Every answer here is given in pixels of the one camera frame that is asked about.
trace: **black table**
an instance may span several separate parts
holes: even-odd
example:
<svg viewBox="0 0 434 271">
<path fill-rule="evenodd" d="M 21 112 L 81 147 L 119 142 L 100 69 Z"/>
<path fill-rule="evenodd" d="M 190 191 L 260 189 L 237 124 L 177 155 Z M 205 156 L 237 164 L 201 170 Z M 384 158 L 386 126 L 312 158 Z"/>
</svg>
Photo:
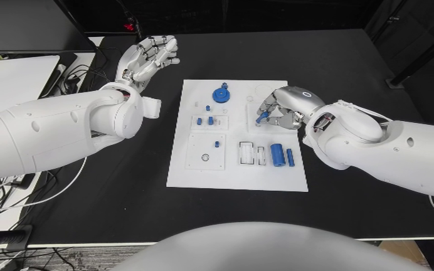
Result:
<svg viewBox="0 0 434 271">
<path fill-rule="evenodd" d="M 404 91 L 384 85 L 391 72 L 363 30 L 177 39 L 180 65 L 155 74 L 142 92 L 162 101 L 159 118 L 143 119 L 135 137 L 87 158 L 71 187 L 34 207 L 24 222 L 34 228 L 30 244 L 156 242 L 193 228 L 240 221 L 293 223 L 353 238 L 434 236 L 428 197 L 354 167 L 331 169 L 304 144 L 306 193 L 165 187 L 182 79 L 286 80 L 325 103 L 342 99 L 391 119 L 422 121 Z M 103 42 L 123 51 L 132 39 Z M 58 172 L 57 190 L 79 166 L 80 161 Z"/>
</svg>

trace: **blue block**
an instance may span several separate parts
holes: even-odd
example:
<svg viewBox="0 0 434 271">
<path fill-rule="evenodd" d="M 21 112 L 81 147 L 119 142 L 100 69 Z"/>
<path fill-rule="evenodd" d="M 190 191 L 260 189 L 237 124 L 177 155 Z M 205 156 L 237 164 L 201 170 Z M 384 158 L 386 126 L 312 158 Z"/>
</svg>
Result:
<svg viewBox="0 0 434 271">
<path fill-rule="evenodd" d="M 293 165 L 293 157 L 292 157 L 292 150 L 286 149 L 286 163 L 289 166 L 295 166 Z"/>
<path fill-rule="evenodd" d="M 285 163 L 285 155 L 282 154 L 282 145 L 272 144 L 270 145 L 270 156 L 272 156 L 272 164 L 273 166 L 283 166 Z"/>
</svg>

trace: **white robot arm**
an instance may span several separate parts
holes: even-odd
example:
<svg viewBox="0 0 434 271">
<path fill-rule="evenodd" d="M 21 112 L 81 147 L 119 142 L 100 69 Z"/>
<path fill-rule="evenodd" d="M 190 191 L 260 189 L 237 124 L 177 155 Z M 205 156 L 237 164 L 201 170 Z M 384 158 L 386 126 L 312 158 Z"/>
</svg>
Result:
<svg viewBox="0 0 434 271">
<path fill-rule="evenodd" d="M 283 115 L 267 117 L 275 107 Z M 257 123 L 286 129 L 305 123 L 302 142 L 331 168 L 354 166 L 379 180 L 434 195 L 434 126 L 391 121 L 341 100 L 325 105 L 298 87 L 276 89 L 257 115 Z"/>
<path fill-rule="evenodd" d="M 120 57 L 97 91 L 44 98 L 0 112 L 0 178 L 54 169 L 131 138 L 161 101 L 139 97 L 154 73 L 178 63 L 172 36 L 146 38 Z"/>
</svg>

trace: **silver robot hand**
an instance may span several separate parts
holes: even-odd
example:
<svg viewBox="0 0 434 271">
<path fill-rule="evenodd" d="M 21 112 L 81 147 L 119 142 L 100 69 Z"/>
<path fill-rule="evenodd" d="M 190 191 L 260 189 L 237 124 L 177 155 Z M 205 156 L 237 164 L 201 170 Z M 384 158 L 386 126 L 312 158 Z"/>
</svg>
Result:
<svg viewBox="0 0 434 271">
<path fill-rule="evenodd" d="M 259 106 L 256 123 L 296 130 L 324 105 L 322 100 L 308 90 L 291 86 L 280 87 L 273 90 Z M 275 108 L 282 116 L 269 117 Z"/>
</svg>

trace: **computer monitor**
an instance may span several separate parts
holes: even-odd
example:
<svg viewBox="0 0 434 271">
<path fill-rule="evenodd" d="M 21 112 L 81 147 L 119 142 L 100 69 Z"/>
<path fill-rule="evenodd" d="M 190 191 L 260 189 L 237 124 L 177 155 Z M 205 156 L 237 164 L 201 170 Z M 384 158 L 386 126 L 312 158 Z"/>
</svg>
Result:
<svg viewBox="0 0 434 271">
<path fill-rule="evenodd" d="M 60 0 L 0 0 L 0 53 L 94 51 Z"/>
</svg>

